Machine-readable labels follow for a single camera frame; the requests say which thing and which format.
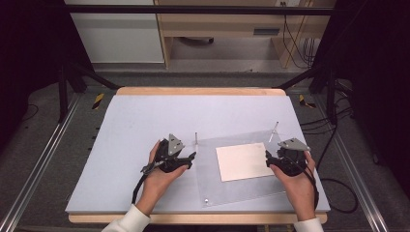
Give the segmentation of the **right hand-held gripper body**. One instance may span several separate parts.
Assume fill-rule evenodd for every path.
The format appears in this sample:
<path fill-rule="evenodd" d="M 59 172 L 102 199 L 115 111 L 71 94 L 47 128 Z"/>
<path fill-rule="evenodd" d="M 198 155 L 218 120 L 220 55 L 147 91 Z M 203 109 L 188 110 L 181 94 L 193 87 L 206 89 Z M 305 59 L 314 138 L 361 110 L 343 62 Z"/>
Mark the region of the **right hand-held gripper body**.
<path fill-rule="evenodd" d="M 308 145 L 297 138 L 290 138 L 278 143 L 277 157 L 272 158 L 272 164 L 277 166 L 284 174 L 295 177 L 308 167 L 305 151 Z"/>

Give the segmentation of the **white photo card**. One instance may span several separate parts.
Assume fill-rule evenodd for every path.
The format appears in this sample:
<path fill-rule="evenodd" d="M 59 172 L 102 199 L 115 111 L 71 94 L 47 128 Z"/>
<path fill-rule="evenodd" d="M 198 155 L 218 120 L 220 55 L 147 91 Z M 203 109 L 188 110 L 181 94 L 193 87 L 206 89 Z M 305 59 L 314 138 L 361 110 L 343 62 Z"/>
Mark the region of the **white photo card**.
<path fill-rule="evenodd" d="M 266 164 L 263 143 L 224 146 L 216 149 L 223 182 L 272 176 L 273 171 Z"/>

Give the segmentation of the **clear acrylic frame panel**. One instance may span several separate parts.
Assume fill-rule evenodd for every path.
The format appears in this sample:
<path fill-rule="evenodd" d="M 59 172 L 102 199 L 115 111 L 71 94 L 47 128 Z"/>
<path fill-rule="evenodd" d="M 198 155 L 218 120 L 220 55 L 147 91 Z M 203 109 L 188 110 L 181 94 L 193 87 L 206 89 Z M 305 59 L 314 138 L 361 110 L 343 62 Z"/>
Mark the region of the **clear acrylic frame panel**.
<path fill-rule="evenodd" d="M 272 142 L 269 143 L 270 135 L 270 130 L 260 130 L 198 141 L 198 154 L 194 165 L 202 207 L 213 207 L 284 192 L 283 186 L 274 173 L 272 176 L 239 181 L 223 182 L 220 179 L 220 169 L 216 154 L 218 147 L 263 143 L 265 149 L 273 157 L 276 157 L 280 136 L 275 134 Z"/>

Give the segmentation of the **person's left hand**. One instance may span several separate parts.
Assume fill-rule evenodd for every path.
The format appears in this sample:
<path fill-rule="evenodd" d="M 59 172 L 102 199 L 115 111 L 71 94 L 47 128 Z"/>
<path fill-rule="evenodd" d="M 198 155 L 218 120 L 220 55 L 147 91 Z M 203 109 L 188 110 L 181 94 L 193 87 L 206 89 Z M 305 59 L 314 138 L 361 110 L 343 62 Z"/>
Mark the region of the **person's left hand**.
<path fill-rule="evenodd" d="M 165 194 L 169 186 L 188 169 L 186 165 L 180 166 L 172 172 L 165 173 L 155 168 L 145 179 L 139 200 L 134 206 L 145 216 L 151 215 L 156 204 Z"/>

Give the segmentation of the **person's right hand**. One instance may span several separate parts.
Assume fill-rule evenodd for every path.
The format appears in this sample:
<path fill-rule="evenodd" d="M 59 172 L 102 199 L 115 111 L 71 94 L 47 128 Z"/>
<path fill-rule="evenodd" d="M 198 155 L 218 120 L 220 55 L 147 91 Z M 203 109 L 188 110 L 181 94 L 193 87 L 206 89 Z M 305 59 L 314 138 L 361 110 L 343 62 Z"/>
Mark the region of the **person's right hand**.
<path fill-rule="evenodd" d="M 316 218 L 315 188 L 312 183 L 315 161 L 312 159 L 309 151 L 305 151 L 305 156 L 307 168 L 303 173 L 295 177 L 287 176 L 275 165 L 270 166 L 275 176 L 284 185 L 287 198 L 293 206 L 298 221 Z"/>

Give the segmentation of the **wooden table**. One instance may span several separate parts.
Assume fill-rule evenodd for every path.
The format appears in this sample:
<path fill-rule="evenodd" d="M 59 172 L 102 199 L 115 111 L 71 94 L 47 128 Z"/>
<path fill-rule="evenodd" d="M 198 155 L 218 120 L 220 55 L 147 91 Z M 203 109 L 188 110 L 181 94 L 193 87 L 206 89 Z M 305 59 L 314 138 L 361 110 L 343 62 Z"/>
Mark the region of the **wooden table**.
<path fill-rule="evenodd" d="M 127 96 L 286 96 L 280 89 L 256 88 L 166 88 L 166 87 L 124 87 L 116 95 Z M 74 214 L 69 215 L 72 223 L 107 224 L 123 214 Z M 158 214 L 154 210 L 152 222 L 155 224 L 291 224 L 296 215 L 289 212 L 239 212 L 206 214 Z"/>

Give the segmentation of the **black metal stand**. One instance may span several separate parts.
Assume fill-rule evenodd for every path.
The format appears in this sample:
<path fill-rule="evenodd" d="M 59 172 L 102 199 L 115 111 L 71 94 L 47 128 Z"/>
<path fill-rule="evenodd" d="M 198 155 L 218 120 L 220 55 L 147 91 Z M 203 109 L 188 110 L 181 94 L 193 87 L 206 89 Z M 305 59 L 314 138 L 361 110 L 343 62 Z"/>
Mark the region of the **black metal stand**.
<path fill-rule="evenodd" d="M 68 116 L 69 103 L 67 84 L 70 84 L 76 93 L 84 93 L 87 89 L 83 76 L 88 76 L 93 80 L 99 82 L 102 86 L 107 87 L 110 90 L 118 90 L 121 88 L 102 76 L 96 74 L 94 71 L 86 69 L 85 67 L 77 63 L 66 63 L 58 71 L 58 89 L 59 89 L 59 103 L 60 103 L 60 117 L 58 122 L 62 123 Z"/>
<path fill-rule="evenodd" d="M 319 64 L 309 70 L 302 72 L 296 77 L 275 86 L 275 89 L 287 90 L 302 80 L 312 78 L 308 90 L 312 94 L 320 93 L 324 88 L 326 91 L 326 116 L 333 125 L 337 124 L 337 113 L 335 104 L 335 92 L 337 86 L 336 73 L 330 65 Z"/>

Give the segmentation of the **black curtain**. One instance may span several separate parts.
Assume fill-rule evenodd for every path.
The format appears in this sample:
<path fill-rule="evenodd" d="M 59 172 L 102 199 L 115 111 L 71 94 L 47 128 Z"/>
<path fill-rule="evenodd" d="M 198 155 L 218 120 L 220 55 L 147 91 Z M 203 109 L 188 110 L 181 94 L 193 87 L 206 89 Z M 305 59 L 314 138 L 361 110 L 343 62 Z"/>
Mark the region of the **black curtain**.
<path fill-rule="evenodd" d="M 76 92 L 86 84 L 71 63 L 91 61 L 65 0 L 0 0 L 0 151 L 12 139 L 30 95 L 63 73 Z"/>
<path fill-rule="evenodd" d="M 352 106 L 379 158 L 410 198 L 410 0 L 336 0 L 317 61 L 337 44 L 336 77 L 352 83 Z"/>

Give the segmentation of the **white cabinet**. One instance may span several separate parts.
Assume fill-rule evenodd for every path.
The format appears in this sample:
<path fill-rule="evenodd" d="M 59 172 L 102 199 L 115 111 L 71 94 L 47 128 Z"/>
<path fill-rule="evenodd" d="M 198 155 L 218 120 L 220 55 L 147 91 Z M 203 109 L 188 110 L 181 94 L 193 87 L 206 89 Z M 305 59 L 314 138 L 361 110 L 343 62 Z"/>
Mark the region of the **white cabinet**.
<path fill-rule="evenodd" d="M 155 14 L 71 14 L 93 64 L 162 63 Z"/>

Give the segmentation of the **light wooden desk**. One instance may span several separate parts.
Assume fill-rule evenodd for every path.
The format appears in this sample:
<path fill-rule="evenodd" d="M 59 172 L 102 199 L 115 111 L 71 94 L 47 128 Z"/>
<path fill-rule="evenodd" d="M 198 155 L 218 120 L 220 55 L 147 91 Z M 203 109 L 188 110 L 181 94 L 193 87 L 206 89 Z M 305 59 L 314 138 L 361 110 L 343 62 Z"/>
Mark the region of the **light wooden desk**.
<path fill-rule="evenodd" d="M 247 6 L 333 8 L 336 0 L 153 0 L 157 6 Z M 302 53 L 300 41 L 316 43 L 329 22 L 327 15 L 158 14 L 162 53 L 170 59 L 172 40 L 180 37 L 268 38 L 283 68 Z M 279 28 L 277 36 L 254 36 L 254 28 Z"/>

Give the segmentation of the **yellow-handled tool right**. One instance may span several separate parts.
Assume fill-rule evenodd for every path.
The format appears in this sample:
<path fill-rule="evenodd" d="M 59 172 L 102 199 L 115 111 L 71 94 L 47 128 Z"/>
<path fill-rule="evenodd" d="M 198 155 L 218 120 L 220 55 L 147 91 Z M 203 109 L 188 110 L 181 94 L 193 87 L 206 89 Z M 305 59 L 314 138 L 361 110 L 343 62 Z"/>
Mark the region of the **yellow-handled tool right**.
<path fill-rule="evenodd" d="M 299 103 L 302 106 L 306 106 L 309 108 L 316 108 L 316 104 L 312 102 L 306 102 L 304 95 L 299 95 Z"/>

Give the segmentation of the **yellow-handled tool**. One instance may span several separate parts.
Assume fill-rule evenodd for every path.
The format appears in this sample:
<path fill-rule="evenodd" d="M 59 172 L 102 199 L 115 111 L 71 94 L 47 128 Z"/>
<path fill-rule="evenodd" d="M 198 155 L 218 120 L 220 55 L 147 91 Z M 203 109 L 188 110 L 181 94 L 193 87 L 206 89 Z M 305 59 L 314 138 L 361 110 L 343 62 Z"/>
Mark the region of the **yellow-handled tool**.
<path fill-rule="evenodd" d="M 99 106 L 100 106 L 100 104 L 101 104 L 101 102 L 102 102 L 102 100 L 103 100 L 103 96 L 104 96 L 104 93 L 99 93 L 99 94 L 97 94 L 97 96 L 96 96 L 96 98 L 95 98 L 95 100 L 94 100 L 94 103 L 93 103 L 93 105 L 92 105 L 92 109 L 98 109 L 98 108 L 99 108 Z"/>
<path fill-rule="evenodd" d="M 299 103 L 302 106 L 306 106 L 309 108 L 316 108 L 316 104 L 312 102 L 306 102 L 304 95 L 299 95 Z"/>

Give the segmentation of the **aluminium floor rail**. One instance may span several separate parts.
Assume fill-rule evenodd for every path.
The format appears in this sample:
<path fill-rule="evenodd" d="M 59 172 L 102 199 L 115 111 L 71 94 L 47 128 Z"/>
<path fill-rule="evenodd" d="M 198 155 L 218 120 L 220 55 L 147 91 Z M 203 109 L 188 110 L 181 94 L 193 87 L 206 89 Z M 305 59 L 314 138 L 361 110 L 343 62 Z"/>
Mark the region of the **aluminium floor rail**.
<path fill-rule="evenodd" d="M 336 100 L 337 124 L 330 124 L 329 146 L 319 165 L 319 174 L 328 192 L 333 214 L 350 218 L 345 223 L 354 231 L 389 232 L 388 226 L 370 192 L 372 155 L 346 97 Z"/>
<path fill-rule="evenodd" d="M 19 192 L 17 198 L 11 209 L 7 212 L 5 217 L 0 222 L 0 232 L 14 232 L 19 220 L 21 219 L 28 203 L 30 202 L 44 172 L 46 171 L 49 162 L 54 156 L 58 145 L 64 136 L 64 133 L 74 116 L 78 103 L 82 96 L 80 94 L 73 94 L 70 101 L 68 113 L 63 120 L 57 124 L 53 134 L 48 139 L 40 157 L 38 158 L 30 175 L 26 179 L 24 186 Z"/>

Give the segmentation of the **yellow-handled tool left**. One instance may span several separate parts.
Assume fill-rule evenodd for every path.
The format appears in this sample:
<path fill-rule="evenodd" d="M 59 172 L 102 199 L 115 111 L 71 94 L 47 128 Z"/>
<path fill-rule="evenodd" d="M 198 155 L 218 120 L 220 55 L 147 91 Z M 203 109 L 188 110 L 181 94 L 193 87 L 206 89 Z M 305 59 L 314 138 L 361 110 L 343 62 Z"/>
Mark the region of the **yellow-handled tool left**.
<path fill-rule="evenodd" d="M 103 100 L 103 96 L 104 96 L 104 93 L 99 93 L 99 94 L 97 94 L 97 96 L 96 96 L 96 98 L 95 98 L 95 100 L 94 100 L 94 103 L 93 103 L 93 105 L 92 105 L 92 109 L 98 109 L 98 108 L 99 108 L 99 106 L 100 106 L 100 104 L 101 104 L 101 102 L 102 102 L 102 100 Z"/>

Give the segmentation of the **black horizontal frame bar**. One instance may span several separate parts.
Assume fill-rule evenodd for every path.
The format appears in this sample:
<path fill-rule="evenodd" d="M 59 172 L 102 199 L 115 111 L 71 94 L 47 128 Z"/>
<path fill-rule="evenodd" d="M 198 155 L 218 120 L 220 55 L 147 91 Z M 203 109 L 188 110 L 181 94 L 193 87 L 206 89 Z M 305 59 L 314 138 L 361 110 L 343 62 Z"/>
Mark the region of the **black horizontal frame bar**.
<path fill-rule="evenodd" d="M 170 5 L 66 5 L 65 9 L 85 14 L 334 15 L 337 12 L 332 8 Z"/>

